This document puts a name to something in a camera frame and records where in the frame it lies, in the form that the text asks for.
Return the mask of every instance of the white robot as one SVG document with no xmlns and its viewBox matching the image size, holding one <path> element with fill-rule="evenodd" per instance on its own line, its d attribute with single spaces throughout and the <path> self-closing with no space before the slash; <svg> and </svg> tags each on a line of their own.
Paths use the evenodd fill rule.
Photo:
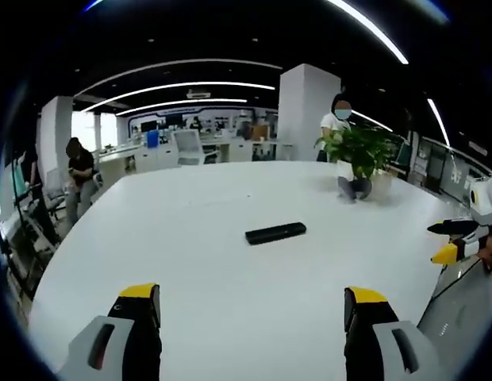
<svg viewBox="0 0 492 381">
<path fill-rule="evenodd" d="M 444 220 L 428 228 L 451 238 L 431 261 L 449 265 L 476 254 L 492 272 L 492 177 L 472 183 L 470 204 L 470 217 Z"/>
</svg>

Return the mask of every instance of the white shirt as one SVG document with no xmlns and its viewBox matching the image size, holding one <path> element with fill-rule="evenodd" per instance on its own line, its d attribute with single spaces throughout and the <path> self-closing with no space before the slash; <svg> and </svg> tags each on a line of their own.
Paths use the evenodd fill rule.
<svg viewBox="0 0 492 381">
<path fill-rule="evenodd" d="M 329 113 L 324 116 L 320 123 L 320 127 L 327 127 L 331 131 L 342 131 L 344 129 L 350 129 L 350 125 L 347 121 L 339 120 L 333 113 Z M 322 141 L 320 143 L 320 150 L 323 150 L 324 148 L 325 142 Z"/>
</svg>

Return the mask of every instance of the face mask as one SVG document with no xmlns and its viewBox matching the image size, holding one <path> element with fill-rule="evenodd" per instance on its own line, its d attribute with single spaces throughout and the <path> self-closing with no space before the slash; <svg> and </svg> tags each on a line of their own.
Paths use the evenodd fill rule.
<svg viewBox="0 0 492 381">
<path fill-rule="evenodd" d="M 352 115 L 352 110 L 334 110 L 334 114 L 338 119 L 344 121 Z"/>
</svg>

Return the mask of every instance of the cable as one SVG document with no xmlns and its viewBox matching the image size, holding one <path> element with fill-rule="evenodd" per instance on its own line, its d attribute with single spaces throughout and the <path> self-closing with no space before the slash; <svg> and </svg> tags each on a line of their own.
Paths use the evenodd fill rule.
<svg viewBox="0 0 492 381">
<path fill-rule="evenodd" d="M 452 282 L 450 282 L 437 296 L 433 296 L 431 297 L 431 299 L 429 299 L 429 302 L 428 302 L 428 305 L 426 306 L 426 309 L 424 311 L 424 313 L 422 314 L 422 317 L 421 317 L 421 320 L 419 321 L 419 323 L 422 321 L 422 319 L 424 318 L 424 316 L 426 315 L 426 312 L 428 312 L 429 310 L 429 307 L 445 292 L 447 291 L 449 288 L 451 288 L 452 286 L 454 286 L 456 283 L 458 283 L 461 279 L 463 279 L 466 274 L 468 274 L 468 272 L 470 272 L 470 270 L 472 268 L 474 268 L 481 260 L 477 259 L 475 261 L 474 264 L 472 264 L 459 278 L 456 278 L 454 279 Z"/>
</svg>

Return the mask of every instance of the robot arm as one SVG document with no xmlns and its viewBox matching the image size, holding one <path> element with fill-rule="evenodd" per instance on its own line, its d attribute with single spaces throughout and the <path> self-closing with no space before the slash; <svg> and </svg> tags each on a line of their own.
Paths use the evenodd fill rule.
<svg viewBox="0 0 492 381">
<path fill-rule="evenodd" d="M 347 381 L 447 379 L 434 344 L 374 290 L 345 289 L 344 331 Z"/>
<path fill-rule="evenodd" d="M 431 261 L 435 264 L 455 264 L 469 256 L 492 256 L 492 178 L 476 180 L 470 191 L 471 218 L 445 220 L 430 226 L 437 234 L 448 234 L 446 244 Z"/>
<path fill-rule="evenodd" d="M 481 248 L 481 238 L 489 233 L 487 226 L 479 226 L 474 232 L 446 244 L 431 258 L 434 264 L 455 264 L 469 256 L 477 254 Z"/>
<path fill-rule="evenodd" d="M 160 286 L 128 287 L 108 316 L 97 316 L 73 339 L 58 379 L 159 381 L 160 327 Z"/>
</svg>

